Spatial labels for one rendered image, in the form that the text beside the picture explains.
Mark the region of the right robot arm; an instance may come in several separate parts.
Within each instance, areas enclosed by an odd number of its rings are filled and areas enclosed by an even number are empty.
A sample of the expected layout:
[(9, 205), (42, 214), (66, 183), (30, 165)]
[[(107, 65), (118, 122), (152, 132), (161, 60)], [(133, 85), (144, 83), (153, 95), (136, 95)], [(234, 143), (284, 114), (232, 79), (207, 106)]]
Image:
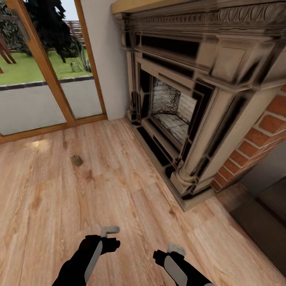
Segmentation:
[(184, 260), (186, 251), (183, 247), (169, 242), (167, 252), (154, 251), (155, 263), (164, 267), (175, 281), (176, 286), (215, 286), (195, 267)]

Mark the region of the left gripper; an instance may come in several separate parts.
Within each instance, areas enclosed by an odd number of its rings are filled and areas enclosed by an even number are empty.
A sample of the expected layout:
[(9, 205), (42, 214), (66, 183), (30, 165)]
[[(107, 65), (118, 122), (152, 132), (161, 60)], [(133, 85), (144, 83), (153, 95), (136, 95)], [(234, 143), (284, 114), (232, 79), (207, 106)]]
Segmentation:
[(117, 248), (120, 247), (120, 241), (116, 238), (102, 238), (105, 242), (105, 249), (102, 252), (102, 255), (106, 252), (114, 252)]

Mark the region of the pillar candle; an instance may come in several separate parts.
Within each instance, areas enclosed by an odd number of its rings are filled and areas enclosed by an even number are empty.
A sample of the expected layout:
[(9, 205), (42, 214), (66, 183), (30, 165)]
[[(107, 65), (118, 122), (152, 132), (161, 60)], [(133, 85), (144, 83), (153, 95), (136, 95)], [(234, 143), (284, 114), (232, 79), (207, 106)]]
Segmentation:
[(71, 157), (71, 161), (73, 162), (73, 164), (75, 166), (80, 166), (83, 163), (83, 161), (82, 161), (82, 159), (81, 159), (81, 157), (79, 155), (73, 155)]

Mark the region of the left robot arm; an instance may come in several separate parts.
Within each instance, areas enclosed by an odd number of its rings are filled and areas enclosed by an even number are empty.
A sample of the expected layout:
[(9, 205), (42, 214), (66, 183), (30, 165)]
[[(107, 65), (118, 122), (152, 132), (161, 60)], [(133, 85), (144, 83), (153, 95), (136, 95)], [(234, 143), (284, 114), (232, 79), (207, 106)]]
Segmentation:
[(70, 261), (64, 263), (52, 286), (86, 286), (100, 255), (120, 247), (119, 240), (107, 236), (119, 232), (119, 226), (103, 226), (99, 236), (86, 236)]

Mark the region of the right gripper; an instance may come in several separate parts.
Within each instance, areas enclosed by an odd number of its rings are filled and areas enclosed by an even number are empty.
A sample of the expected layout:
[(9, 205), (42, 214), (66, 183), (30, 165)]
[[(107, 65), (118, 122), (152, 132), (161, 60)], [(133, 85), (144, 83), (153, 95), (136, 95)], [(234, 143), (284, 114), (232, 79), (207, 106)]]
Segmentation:
[(165, 253), (160, 250), (154, 251), (153, 258), (155, 259), (155, 263), (160, 265), (161, 267), (164, 267), (164, 262), (167, 255), (168, 253)]

